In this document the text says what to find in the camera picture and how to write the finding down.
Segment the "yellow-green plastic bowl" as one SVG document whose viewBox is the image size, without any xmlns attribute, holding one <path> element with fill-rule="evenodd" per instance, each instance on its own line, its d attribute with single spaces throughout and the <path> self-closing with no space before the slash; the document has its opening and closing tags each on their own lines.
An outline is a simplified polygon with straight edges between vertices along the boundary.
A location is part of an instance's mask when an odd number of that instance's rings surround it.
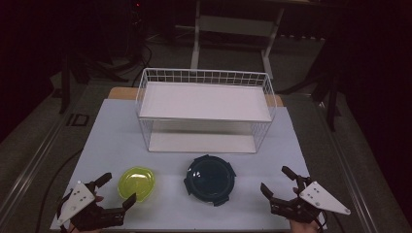
<svg viewBox="0 0 412 233">
<path fill-rule="evenodd" d="M 132 167 L 126 170 L 119 179 L 118 193 L 121 198 L 127 199 L 133 193 L 136 201 L 145 201 L 155 188 L 155 174 L 146 167 Z"/>
</svg>

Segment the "grey metal floor rail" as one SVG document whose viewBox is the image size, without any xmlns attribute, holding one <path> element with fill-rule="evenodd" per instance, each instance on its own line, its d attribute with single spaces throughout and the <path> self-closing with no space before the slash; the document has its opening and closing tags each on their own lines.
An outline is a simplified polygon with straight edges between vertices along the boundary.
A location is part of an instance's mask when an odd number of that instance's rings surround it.
<svg viewBox="0 0 412 233">
<path fill-rule="evenodd" d="M 47 98 L 0 144 L 0 230 L 8 224 L 80 98 L 75 94 L 62 114 L 60 100 Z"/>
<path fill-rule="evenodd" d="M 330 130 L 328 124 L 326 123 L 326 105 L 323 102 L 315 102 L 314 106 L 319 117 L 321 118 L 323 128 L 326 130 L 326 134 L 331 140 L 332 147 L 336 152 L 336 158 L 340 166 L 341 174 L 344 178 L 345 185 L 353 202 L 353 213 L 357 214 L 364 233 L 378 233 L 376 224 L 370 214 L 370 211 L 368 210 L 364 196 L 360 190 L 360 186 L 357 184 L 354 173 L 346 158 L 346 154 L 344 153 L 342 146 L 339 144 L 336 138 L 336 134 Z"/>
</svg>

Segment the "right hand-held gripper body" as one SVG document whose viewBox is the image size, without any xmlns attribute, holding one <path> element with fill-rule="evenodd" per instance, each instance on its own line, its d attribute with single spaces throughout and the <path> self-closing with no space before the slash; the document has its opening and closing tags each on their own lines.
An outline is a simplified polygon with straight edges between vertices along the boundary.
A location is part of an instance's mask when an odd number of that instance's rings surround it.
<svg viewBox="0 0 412 233">
<path fill-rule="evenodd" d="M 349 215 L 351 211 L 331 195 L 319 183 L 309 178 L 297 176 L 292 178 L 297 184 L 297 195 L 286 201 L 270 194 L 271 213 L 284 216 L 297 222 L 311 223 L 316 221 L 322 211 Z"/>
</svg>

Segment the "pale blue table mat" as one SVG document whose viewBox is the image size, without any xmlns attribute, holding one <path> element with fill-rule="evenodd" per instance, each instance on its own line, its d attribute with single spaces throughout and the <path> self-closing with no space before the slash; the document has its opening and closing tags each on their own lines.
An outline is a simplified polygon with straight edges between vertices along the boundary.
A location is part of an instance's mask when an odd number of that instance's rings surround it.
<svg viewBox="0 0 412 233">
<path fill-rule="evenodd" d="M 120 232 L 262 232 L 289 229 L 288 221 L 270 212 L 260 191 L 266 184 L 277 197 L 294 198 L 293 181 L 282 172 L 288 166 L 301 176 L 309 174 L 289 112 L 280 108 L 256 153 L 225 153 L 236 178 L 229 199 L 216 207 L 188 194 L 184 185 L 192 153 L 149 152 L 131 100 L 103 102 L 69 184 L 88 183 L 105 173 L 112 179 L 98 189 L 105 208 L 118 207 L 118 181 L 131 167 L 154 172 L 152 194 L 127 211 Z"/>
</svg>

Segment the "person's left hand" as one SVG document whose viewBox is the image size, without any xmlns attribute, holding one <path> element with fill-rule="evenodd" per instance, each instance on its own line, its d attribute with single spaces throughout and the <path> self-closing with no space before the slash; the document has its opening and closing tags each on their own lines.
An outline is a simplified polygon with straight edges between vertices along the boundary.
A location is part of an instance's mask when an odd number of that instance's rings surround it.
<svg viewBox="0 0 412 233">
<path fill-rule="evenodd" d="M 96 196 L 95 201 L 101 202 L 104 199 L 102 196 Z M 101 233 L 102 229 L 94 229 L 89 231 L 80 231 L 77 227 L 75 227 L 72 223 L 70 223 L 68 233 Z"/>
</svg>

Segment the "dark teal lidded food container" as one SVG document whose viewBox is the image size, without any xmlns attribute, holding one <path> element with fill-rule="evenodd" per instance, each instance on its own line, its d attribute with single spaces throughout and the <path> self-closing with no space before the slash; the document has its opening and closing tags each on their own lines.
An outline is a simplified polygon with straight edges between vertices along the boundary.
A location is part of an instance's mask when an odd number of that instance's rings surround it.
<svg viewBox="0 0 412 233">
<path fill-rule="evenodd" d="M 218 207 L 229 200 L 235 178 L 236 174 L 229 162 L 205 154 L 192 161 L 184 178 L 184 184 L 188 195 Z"/>
</svg>

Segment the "person's right hand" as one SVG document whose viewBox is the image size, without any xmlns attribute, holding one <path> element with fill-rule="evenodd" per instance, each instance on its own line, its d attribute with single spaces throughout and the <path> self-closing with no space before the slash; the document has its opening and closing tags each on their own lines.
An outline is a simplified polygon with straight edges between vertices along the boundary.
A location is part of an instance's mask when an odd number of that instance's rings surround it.
<svg viewBox="0 0 412 233">
<path fill-rule="evenodd" d="M 319 225 L 312 221 L 311 223 L 298 222 L 290 220 L 291 233 L 318 233 Z"/>
</svg>

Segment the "white metal desk frame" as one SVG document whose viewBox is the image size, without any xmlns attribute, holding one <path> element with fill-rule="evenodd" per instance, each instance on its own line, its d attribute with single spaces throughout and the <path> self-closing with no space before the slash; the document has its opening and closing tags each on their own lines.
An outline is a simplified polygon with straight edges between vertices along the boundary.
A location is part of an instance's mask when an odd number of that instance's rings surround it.
<svg viewBox="0 0 412 233">
<path fill-rule="evenodd" d="M 273 72 L 270 64 L 269 55 L 271 53 L 285 11 L 284 8 L 280 8 L 277 11 L 274 21 L 208 16 L 201 14 L 200 10 L 201 0 L 196 0 L 194 20 L 194 44 L 190 62 L 191 69 L 198 68 L 200 54 L 199 39 L 201 31 L 248 36 L 260 36 L 268 39 L 266 48 L 260 51 L 264 72 L 267 73 L 270 78 L 273 78 Z"/>
</svg>

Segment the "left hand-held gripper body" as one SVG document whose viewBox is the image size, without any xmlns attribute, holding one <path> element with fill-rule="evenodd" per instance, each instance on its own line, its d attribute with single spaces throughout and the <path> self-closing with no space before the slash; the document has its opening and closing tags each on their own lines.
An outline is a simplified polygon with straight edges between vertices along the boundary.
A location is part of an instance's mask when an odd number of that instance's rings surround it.
<svg viewBox="0 0 412 233">
<path fill-rule="evenodd" d="M 57 213 L 57 225 L 62 231 L 66 231 L 67 221 L 79 231 L 123 225 L 123 208 L 104 209 L 96 204 L 95 189 L 101 186 L 102 184 L 97 182 L 78 182 L 75 185 L 67 196 L 65 205 Z"/>
</svg>

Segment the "white wire shelf rack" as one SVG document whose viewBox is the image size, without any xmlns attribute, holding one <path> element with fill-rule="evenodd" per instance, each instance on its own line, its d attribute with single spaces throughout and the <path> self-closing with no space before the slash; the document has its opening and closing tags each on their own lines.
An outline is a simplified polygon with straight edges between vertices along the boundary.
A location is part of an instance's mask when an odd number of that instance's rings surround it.
<svg viewBox="0 0 412 233">
<path fill-rule="evenodd" d="M 277 111 L 266 73 L 147 68 L 135 110 L 151 152 L 256 153 Z"/>
</svg>

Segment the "black floor socket plate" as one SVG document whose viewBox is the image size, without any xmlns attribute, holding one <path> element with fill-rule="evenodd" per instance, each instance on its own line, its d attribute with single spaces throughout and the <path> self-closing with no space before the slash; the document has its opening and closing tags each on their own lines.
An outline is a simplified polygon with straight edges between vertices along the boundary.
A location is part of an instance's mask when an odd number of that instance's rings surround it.
<svg viewBox="0 0 412 233">
<path fill-rule="evenodd" d="M 89 115 L 83 115 L 83 114 L 71 114 L 66 121 L 67 126 L 87 126 L 89 122 Z"/>
</svg>

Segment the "black metal stand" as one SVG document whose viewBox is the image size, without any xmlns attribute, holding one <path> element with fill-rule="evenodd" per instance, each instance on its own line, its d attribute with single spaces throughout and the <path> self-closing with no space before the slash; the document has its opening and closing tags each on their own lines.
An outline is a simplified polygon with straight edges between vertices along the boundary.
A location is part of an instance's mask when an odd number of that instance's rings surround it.
<svg viewBox="0 0 412 233">
<path fill-rule="evenodd" d="M 326 123 L 334 132 L 334 116 L 336 113 L 337 86 L 340 78 L 339 49 L 324 43 L 311 70 L 311 78 L 317 83 L 311 96 L 315 102 L 322 102 L 328 96 L 326 107 Z"/>
</svg>

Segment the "dark equipment stand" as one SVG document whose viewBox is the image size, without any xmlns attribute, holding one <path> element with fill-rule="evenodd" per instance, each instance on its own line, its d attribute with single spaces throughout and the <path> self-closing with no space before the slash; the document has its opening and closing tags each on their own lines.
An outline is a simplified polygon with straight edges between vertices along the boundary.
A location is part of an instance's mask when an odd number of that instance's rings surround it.
<svg viewBox="0 0 412 233">
<path fill-rule="evenodd" d="M 143 42 L 143 20 L 141 0 L 128 0 L 129 7 L 129 39 L 128 50 L 133 60 L 138 61 Z"/>
</svg>

